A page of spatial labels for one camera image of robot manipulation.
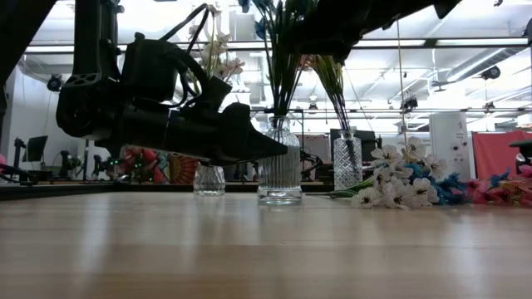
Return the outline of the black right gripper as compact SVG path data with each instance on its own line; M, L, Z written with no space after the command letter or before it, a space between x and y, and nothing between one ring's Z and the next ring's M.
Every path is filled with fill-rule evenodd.
M293 29L293 46L302 54L345 62L367 32L372 0L321 0Z

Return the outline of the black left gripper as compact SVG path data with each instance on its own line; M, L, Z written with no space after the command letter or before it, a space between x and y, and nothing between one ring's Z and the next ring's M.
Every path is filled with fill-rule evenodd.
M286 154L286 145L254 128L248 105L221 105L230 90L190 52L138 36L103 109L110 139L220 166Z

